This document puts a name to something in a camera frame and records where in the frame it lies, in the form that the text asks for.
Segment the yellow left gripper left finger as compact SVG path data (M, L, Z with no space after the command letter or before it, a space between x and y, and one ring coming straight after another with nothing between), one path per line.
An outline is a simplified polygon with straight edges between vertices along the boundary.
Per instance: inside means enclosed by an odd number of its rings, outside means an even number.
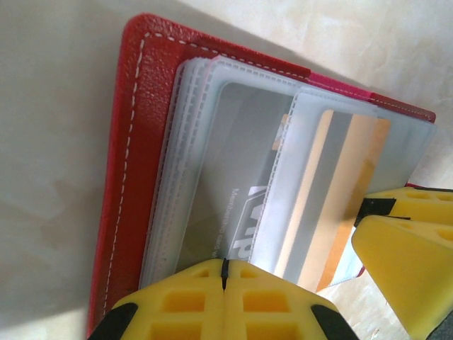
M88 340L222 340L222 264L203 261L123 297Z

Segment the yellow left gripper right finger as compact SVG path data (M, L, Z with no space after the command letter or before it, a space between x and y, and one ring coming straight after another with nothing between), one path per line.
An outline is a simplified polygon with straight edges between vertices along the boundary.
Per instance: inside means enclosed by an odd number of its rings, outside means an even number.
M225 259L224 340L354 340L354 331L331 301Z

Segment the gold magnetic stripe card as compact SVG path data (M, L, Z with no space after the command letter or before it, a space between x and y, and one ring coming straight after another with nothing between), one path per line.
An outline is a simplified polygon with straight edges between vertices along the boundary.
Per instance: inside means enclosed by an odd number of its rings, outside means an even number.
M317 292L335 276L391 123L322 113L274 274Z

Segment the red leather card holder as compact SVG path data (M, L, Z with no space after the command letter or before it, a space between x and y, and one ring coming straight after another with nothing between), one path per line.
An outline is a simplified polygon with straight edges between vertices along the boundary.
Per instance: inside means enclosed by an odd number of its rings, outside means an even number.
M408 178L435 132L433 112L152 14L136 16L125 26L117 68L88 309L89 336L118 300L203 262L179 264L220 92L230 83L291 93L293 99L250 255L247 259L220 258L223 287L225 259L245 261L275 276L324 111L384 118L391 123L362 201L370 193L422 187L410 185ZM367 271L352 246L360 222L359 209L329 286ZM321 290L312 293L319 295ZM453 311L429 336L410 337L453 340Z

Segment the grey vip membership card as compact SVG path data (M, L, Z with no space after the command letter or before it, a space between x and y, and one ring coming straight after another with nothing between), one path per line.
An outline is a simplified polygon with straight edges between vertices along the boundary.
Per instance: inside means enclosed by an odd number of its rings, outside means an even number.
M180 265L249 257L292 99L244 84L222 88Z

